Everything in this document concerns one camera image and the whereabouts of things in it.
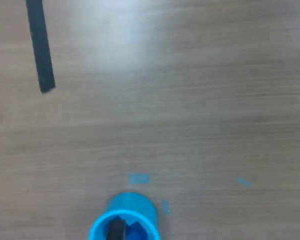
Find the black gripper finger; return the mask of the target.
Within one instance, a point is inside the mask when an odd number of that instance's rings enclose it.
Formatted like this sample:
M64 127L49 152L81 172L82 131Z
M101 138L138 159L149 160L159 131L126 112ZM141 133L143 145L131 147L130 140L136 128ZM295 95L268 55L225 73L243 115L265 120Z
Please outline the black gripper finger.
M106 240L125 240L126 222L123 219L113 219L107 228Z

